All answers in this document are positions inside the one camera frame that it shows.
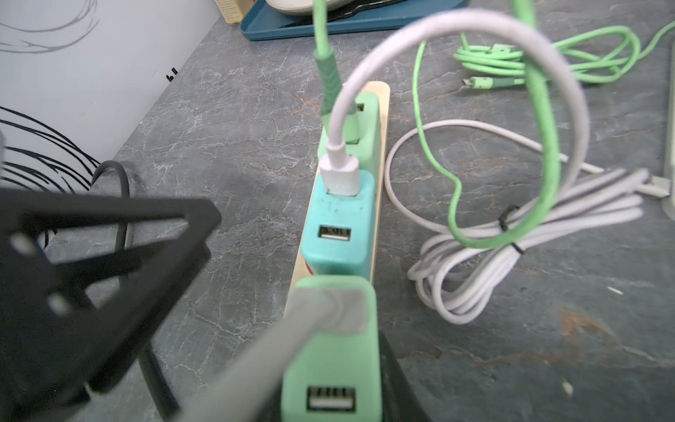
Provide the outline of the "grey round plate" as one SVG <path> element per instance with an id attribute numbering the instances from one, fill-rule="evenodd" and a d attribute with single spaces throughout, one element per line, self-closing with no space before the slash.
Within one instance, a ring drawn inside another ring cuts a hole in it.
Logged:
<path id="1" fill-rule="evenodd" d="M 266 0 L 266 3 L 277 12 L 290 16 L 307 16 L 311 14 L 314 0 Z M 353 3 L 353 0 L 325 0 L 329 12 Z"/>

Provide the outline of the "teal usb charger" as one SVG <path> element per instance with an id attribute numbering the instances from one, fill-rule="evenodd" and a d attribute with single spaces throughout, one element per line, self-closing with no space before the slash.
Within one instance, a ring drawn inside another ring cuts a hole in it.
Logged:
<path id="1" fill-rule="evenodd" d="M 376 217 L 374 176 L 360 171 L 355 196 L 329 194 L 318 176 L 303 229 L 301 255 L 313 274 L 371 279 Z"/>

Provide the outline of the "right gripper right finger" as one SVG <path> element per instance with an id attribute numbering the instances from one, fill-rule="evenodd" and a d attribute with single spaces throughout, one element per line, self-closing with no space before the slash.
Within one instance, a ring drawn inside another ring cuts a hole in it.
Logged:
<path id="1" fill-rule="evenodd" d="M 379 332 L 379 348 L 383 422 L 429 422 L 428 414 L 411 388 L 383 332 Z"/>

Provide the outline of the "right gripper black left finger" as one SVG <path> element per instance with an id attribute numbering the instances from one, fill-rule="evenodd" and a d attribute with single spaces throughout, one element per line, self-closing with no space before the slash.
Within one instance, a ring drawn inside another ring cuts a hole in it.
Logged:
<path id="1" fill-rule="evenodd" d="M 182 219 L 175 239 L 49 261 L 49 230 Z M 63 421 L 121 381 L 210 257 L 211 200 L 1 192 L 1 418 Z"/>

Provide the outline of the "beige power strip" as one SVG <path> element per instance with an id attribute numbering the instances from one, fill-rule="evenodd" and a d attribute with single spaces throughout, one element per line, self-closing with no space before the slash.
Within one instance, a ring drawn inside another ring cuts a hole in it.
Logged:
<path id="1" fill-rule="evenodd" d="M 385 174 L 385 161 L 386 161 L 386 148 L 387 148 L 387 135 L 388 135 L 388 114 L 390 113 L 390 86 L 383 81 L 369 81 L 365 84 L 364 88 L 361 90 L 360 94 L 365 92 L 370 92 L 377 96 L 379 102 L 379 112 L 380 112 L 380 123 L 381 123 L 381 148 L 380 148 L 380 157 L 379 157 L 379 170 L 378 177 L 376 182 L 376 205 L 375 205 L 375 220 L 374 220 L 374 239 L 372 243 L 372 260 L 371 260 L 371 273 L 369 276 L 369 281 L 371 285 L 374 285 L 375 271 L 376 271 L 376 258 L 378 250 L 378 239 L 380 231 L 380 221 L 381 221 L 381 204 L 383 200 L 383 192 L 385 191 L 383 187 L 384 174 Z M 300 281 L 300 279 L 310 276 L 311 271 L 307 269 L 306 261 L 302 256 L 300 247 L 297 250 L 297 255 L 295 259 L 294 270 L 292 278 L 289 284 L 288 298 L 290 298 L 290 292 L 293 290 L 295 283 Z"/>

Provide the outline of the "green usb charger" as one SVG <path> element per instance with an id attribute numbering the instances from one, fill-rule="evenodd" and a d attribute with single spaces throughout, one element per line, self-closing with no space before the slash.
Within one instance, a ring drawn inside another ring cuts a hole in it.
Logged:
<path id="1" fill-rule="evenodd" d="M 317 332 L 286 369 L 281 420 L 381 421 L 383 393 L 374 288 L 358 275 L 310 275 L 291 289 L 288 309 L 318 292 L 340 300 L 340 320 Z"/>
<path id="2" fill-rule="evenodd" d="M 362 91 L 356 98 L 356 118 L 359 123 L 359 140 L 346 144 L 346 152 L 358 158 L 360 170 L 370 172 L 378 179 L 381 164 L 381 116 L 376 94 Z"/>

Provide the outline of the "teal tray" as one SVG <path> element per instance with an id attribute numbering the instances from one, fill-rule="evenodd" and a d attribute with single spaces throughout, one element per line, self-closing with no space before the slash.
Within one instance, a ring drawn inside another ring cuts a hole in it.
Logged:
<path id="1" fill-rule="evenodd" d="M 467 1 L 355 1 L 329 13 L 330 34 L 397 30 L 428 15 L 468 6 Z M 283 40 L 311 37 L 312 18 L 294 17 L 274 10 L 265 2 L 252 7 L 239 26 L 248 40 Z"/>

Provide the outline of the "black knife on tray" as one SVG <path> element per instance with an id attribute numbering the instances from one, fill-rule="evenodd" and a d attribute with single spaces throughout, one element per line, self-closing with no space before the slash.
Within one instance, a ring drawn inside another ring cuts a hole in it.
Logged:
<path id="1" fill-rule="evenodd" d="M 355 0 L 330 11 L 328 13 L 328 21 L 333 22 L 342 19 L 349 19 L 361 12 L 398 5 L 400 3 L 404 3 L 405 1 L 406 0 Z"/>

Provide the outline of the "green wireless keyboard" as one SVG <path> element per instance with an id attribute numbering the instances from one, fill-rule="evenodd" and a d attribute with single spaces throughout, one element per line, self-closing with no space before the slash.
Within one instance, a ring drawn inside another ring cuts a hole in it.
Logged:
<path id="1" fill-rule="evenodd" d="M 674 47 L 671 48 L 671 67 L 669 84 L 669 105 L 666 118 L 666 156 L 664 157 L 664 177 L 670 182 L 669 194 L 662 200 L 662 208 L 666 215 L 674 220 Z"/>

